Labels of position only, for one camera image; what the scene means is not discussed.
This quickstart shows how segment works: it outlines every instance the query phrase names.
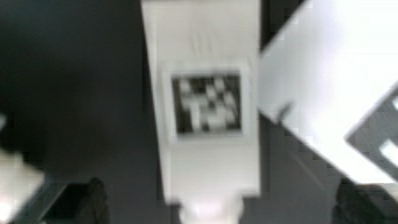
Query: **blurry object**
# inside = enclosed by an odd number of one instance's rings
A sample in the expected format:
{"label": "blurry object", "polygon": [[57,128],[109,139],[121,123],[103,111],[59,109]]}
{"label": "blurry object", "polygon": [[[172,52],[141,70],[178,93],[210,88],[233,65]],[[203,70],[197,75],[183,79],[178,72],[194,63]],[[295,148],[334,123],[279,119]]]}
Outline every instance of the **blurry object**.
{"label": "blurry object", "polygon": [[398,223],[398,184],[357,185],[341,180],[332,224]]}
{"label": "blurry object", "polygon": [[363,154],[366,149],[347,142],[396,89],[396,10],[391,0],[306,1],[260,61],[261,114],[283,123],[315,153],[363,184],[396,182]]}
{"label": "blurry object", "polygon": [[[0,129],[5,116],[0,115]],[[0,223],[9,223],[45,183],[45,174],[23,162],[20,153],[0,148]]]}

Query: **black and white checkered pattern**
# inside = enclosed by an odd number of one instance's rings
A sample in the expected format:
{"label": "black and white checkered pattern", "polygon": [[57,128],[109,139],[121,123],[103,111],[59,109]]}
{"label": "black and white checkered pattern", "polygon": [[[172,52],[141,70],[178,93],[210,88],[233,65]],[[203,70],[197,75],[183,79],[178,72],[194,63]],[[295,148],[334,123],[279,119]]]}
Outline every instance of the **black and white checkered pattern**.
{"label": "black and white checkered pattern", "polygon": [[242,129],[240,76],[217,73],[172,79],[178,135]]}

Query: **dark surface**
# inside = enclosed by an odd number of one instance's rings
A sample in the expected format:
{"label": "dark surface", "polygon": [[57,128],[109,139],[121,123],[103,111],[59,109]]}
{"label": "dark surface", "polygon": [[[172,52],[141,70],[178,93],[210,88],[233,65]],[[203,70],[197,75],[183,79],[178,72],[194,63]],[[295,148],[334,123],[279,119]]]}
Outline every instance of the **dark surface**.
{"label": "dark surface", "polygon": [[[297,5],[263,4],[265,42]],[[139,1],[0,1],[0,111],[13,121],[2,143],[53,180],[103,179],[116,224],[178,223],[148,75]],[[242,223],[324,224],[338,174],[263,118],[261,148],[263,198],[247,200]]]}

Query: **qr code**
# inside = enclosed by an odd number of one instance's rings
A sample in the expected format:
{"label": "qr code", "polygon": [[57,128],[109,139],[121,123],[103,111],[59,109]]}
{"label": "qr code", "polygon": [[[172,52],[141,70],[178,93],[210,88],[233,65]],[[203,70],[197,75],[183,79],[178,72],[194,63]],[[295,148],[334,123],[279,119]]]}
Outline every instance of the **qr code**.
{"label": "qr code", "polygon": [[178,136],[242,131],[238,73],[174,77],[172,93]]}

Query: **white surface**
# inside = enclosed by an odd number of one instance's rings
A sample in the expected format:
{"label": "white surface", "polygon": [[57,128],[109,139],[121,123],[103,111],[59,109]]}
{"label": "white surface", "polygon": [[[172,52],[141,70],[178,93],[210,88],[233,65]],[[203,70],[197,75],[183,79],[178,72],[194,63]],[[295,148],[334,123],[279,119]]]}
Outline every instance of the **white surface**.
{"label": "white surface", "polygon": [[244,213],[242,198],[212,198],[183,203],[183,224],[238,224]]}
{"label": "white surface", "polygon": [[389,183],[345,137],[398,82],[398,2],[311,0],[263,53],[260,110],[359,183]]}
{"label": "white surface", "polygon": [[[142,9],[165,200],[171,203],[231,194],[260,195],[260,1],[144,1]],[[244,135],[176,141],[171,74],[231,66],[244,71]]]}

